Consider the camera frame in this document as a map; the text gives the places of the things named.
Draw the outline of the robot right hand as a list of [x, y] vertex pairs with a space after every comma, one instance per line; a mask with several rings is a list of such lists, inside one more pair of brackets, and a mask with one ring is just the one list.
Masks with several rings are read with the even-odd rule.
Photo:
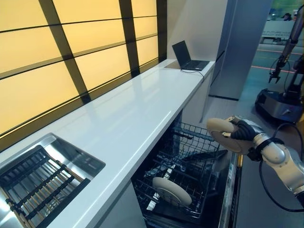
[[233, 115], [228, 118], [228, 121], [238, 128], [231, 133], [222, 132], [221, 134], [225, 138], [253, 142], [257, 135], [264, 133], [264, 130], [258, 124], [240, 116]]

